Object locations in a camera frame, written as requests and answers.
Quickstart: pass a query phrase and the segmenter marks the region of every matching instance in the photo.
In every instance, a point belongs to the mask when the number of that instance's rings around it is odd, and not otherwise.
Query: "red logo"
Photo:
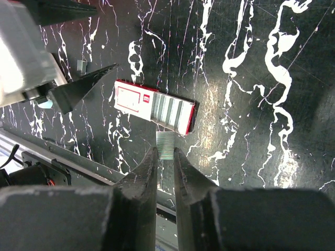
[[[149,103],[149,101],[150,101],[150,96],[147,95],[147,94],[144,94],[144,96],[143,96],[143,102]]]

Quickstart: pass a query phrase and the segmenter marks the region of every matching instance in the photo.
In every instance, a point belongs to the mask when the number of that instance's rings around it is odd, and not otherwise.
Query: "marble surface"
[[[126,174],[155,145],[156,124],[113,108],[126,79],[199,104],[176,146],[224,188],[311,188],[335,201],[332,0],[82,0],[95,17],[40,28],[66,78],[112,63],[68,115],[34,103],[2,109],[7,129]],[[161,162],[158,188],[173,195]]]

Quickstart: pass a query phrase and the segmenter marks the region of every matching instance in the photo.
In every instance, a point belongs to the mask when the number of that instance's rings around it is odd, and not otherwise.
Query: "red and white box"
[[[157,89],[115,81],[118,110],[153,121],[181,135],[189,133],[195,104],[160,93]]]

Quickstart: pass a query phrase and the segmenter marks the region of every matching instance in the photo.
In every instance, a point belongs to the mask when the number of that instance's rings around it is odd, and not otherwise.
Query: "small box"
[[[153,121],[181,135],[189,133],[195,108],[193,102],[122,80],[115,81],[115,92],[116,109]]]

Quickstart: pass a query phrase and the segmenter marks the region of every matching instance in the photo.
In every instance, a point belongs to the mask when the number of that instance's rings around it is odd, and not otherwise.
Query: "black cable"
[[[15,154],[17,152],[17,150],[19,149],[19,145],[18,144],[15,144],[13,149],[12,149],[12,152],[10,153],[9,157],[8,157],[8,160],[2,165],[0,166],[0,169],[3,168],[4,166],[6,166],[10,161],[14,160],[16,161],[17,163],[19,163],[20,165],[23,165],[22,161],[20,161],[19,159],[17,159],[15,157]]]

